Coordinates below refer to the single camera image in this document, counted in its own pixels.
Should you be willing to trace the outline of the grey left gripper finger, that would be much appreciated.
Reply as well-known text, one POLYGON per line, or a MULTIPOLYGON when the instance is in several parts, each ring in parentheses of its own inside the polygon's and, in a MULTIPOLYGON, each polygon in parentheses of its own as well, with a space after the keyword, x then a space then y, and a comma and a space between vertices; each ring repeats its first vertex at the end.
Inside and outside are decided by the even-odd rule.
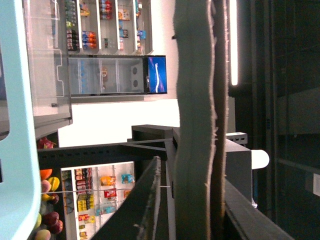
POLYGON ((180 138, 173 194, 178 240, 221 240, 224 236, 227 19, 224 0, 175 3, 180 138))

